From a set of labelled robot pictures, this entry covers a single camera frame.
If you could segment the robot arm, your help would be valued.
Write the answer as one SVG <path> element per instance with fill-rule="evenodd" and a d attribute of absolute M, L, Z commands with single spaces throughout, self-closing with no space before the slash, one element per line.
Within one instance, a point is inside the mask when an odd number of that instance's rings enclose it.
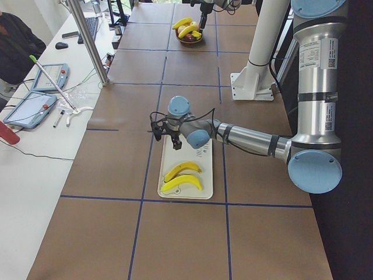
<path fill-rule="evenodd" d="M 204 30 L 207 22 L 207 17 L 209 14 L 212 13 L 215 6 L 222 8 L 222 10 L 224 11 L 233 12 L 241 6 L 242 0 L 190 0 L 184 1 L 184 3 L 189 3 L 192 7 L 196 4 L 199 5 L 199 10 L 201 12 L 199 27 L 200 30 Z"/>
<path fill-rule="evenodd" d="M 339 37 L 346 27 L 347 1 L 263 1 L 248 63 L 231 74 L 235 100 L 270 100 L 266 68 L 271 65 L 283 21 L 294 12 L 293 36 L 299 49 L 298 129 L 290 139 L 270 135 L 214 118 L 191 114 L 189 101 L 173 97 L 168 113 L 152 121 L 154 137 L 171 137 L 174 149 L 180 136 L 198 149 L 210 139 L 245 152 L 284 160 L 292 182 L 303 191 L 322 194 L 341 181 L 341 141 L 335 135 L 338 94 L 337 56 Z"/>

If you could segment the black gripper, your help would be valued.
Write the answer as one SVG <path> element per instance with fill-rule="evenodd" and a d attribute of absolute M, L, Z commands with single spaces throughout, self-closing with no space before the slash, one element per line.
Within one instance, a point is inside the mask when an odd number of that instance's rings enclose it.
<path fill-rule="evenodd" d="M 159 120 L 154 120 L 153 114 L 159 114 L 163 117 Z M 179 138 L 180 132 L 178 130 L 171 129 L 169 120 L 173 120 L 173 118 L 161 112 L 151 112 L 150 113 L 150 125 L 152 129 L 151 132 L 156 141 L 160 141 L 163 135 L 169 135 L 173 143 L 173 149 L 177 151 L 182 148 L 182 142 L 180 141 L 180 138 Z"/>
<path fill-rule="evenodd" d="M 199 28 L 205 28 L 205 20 L 207 19 L 208 14 L 212 12 L 212 4 L 203 2 L 200 4 L 201 17 L 199 22 Z"/>

